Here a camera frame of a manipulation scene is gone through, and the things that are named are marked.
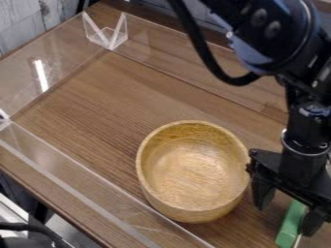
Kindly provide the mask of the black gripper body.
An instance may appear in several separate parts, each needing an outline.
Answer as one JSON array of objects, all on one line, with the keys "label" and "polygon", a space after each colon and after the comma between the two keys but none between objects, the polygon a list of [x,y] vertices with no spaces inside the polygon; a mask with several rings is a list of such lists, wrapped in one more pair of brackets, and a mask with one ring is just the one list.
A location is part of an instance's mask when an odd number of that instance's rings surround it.
[{"label": "black gripper body", "polygon": [[331,176],[327,174],[327,146],[291,147],[285,145],[280,153],[263,149],[248,151],[247,172],[271,180],[275,191],[279,190],[309,210],[321,208],[329,215],[331,222]]}]

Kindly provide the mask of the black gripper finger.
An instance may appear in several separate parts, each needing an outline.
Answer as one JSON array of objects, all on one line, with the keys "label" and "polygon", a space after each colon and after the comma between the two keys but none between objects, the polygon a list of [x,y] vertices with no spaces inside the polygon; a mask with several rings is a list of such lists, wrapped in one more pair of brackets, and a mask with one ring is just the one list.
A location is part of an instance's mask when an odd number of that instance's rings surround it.
[{"label": "black gripper finger", "polygon": [[275,186],[271,180],[259,175],[252,177],[252,198],[259,210],[264,210],[273,199]]},{"label": "black gripper finger", "polygon": [[303,236],[312,237],[324,222],[329,221],[329,215],[321,208],[313,208],[305,214],[300,233]]}]

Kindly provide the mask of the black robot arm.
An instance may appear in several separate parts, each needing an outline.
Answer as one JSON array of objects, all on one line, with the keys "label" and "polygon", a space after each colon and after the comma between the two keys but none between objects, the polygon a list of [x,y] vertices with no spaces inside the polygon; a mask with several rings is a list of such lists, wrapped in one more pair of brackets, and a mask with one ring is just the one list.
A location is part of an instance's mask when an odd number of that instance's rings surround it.
[{"label": "black robot arm", "polygon": [[203,0],[229,31],[231,46],[249,74],[284,85],[288,122],[281,151],[249,151],[255,205],[263,209],[281,191],[309,211],[300,233],[311,236],[331,222],[331,36],[309,0]]}]

